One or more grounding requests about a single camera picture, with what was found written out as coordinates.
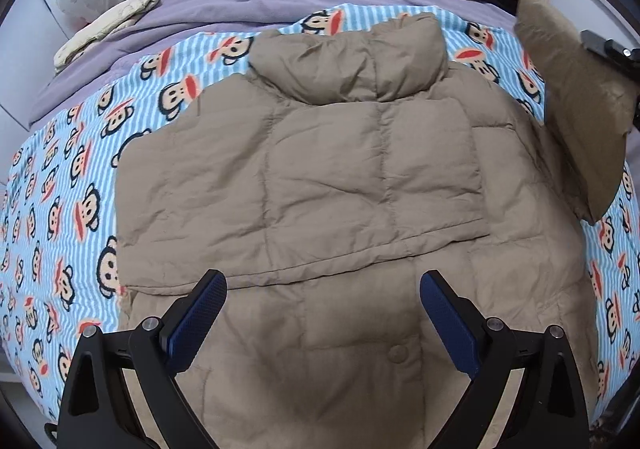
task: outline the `jacket button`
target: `jacket button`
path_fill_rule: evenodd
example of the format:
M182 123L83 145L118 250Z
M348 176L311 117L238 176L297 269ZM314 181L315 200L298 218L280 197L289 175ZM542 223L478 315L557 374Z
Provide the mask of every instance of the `jacket button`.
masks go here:
M388 356L389 360L392 363L404 363L406 358L409 356L409 350L406 348L406 346L392 346L386 356Z

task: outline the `beige down jacket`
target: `beige down jacket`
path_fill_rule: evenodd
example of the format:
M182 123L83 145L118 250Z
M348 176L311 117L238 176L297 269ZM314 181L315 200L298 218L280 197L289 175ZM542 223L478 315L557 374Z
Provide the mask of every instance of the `beige down jacket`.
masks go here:
M225 307L177 379L216 443L426 448L468 384L420 305L430 269L514 329L565 328L591 410L594 294L559 147L447 60L437 19L269 31L249 62L132 142L116 181L121 328L207 269L226 275Z

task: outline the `bed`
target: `bed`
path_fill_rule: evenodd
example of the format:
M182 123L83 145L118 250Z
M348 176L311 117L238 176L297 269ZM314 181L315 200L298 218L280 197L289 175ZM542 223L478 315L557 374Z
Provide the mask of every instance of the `bed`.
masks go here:
M158 93L181 89L188 102L206 86L244 72L246 44L265 29L349 31L423 11L441 21L451 58L461 48L480 47L504 79L502 87L542 120L543 81L511 34L514 18L464 0L162 0L53 79L34 104L37 131L14 156L0 214L3 347L45 415L57 418L82 329L117 329L127 290L114 269L115 173L131 140L170 124L184 109L159 109ZM330 23L314 26L318 22ZM486 27L504 46L474 41L468 22ZM538 93L527 98L513 73L518 70ZM640 223L628 171L602 222L582 228L598 303L596 420L640 356ZM627 230L633 233L622 233ZM615 248L607 250L610 231L616 231ZM620 331L613 340L612 314Z

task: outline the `screw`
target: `screw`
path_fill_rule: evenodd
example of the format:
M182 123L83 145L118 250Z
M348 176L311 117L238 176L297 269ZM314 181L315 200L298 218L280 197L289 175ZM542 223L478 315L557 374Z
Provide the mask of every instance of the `screw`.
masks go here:
M499 332L504 328L504 323L497 317L489 317L486 320L486 325L489 327L489 330L493 330L494 332Z
M562 339L562 337L564 337L564 330L555 324L549 328L549 333L556 339Z
M158 324L160 324L160 320L157 317L147 317L142 321L142 329L150 332L158 328Z
M93 337L97 331L98 328L96 328L95 325L90 324L89 326L86 326L84 330L82 330L82 336Z

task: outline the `blue gripper pad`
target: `blue gripper pad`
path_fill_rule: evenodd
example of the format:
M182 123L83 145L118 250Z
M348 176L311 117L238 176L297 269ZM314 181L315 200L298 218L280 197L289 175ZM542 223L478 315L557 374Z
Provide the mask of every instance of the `blue gripper pad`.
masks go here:
M435 278L440 278L442 281L438 284ZM427 311L456 369L468 374L473 380L481 366L478 346L473 333L452 304L453 300L459 299L460 297L453 292L438 272L433 276L430 272L422 275L420 280L422 306Z
M169 374L189 369L225 300L225 276L218 270L207 270L191 293L167 310L162 317L160 345Z

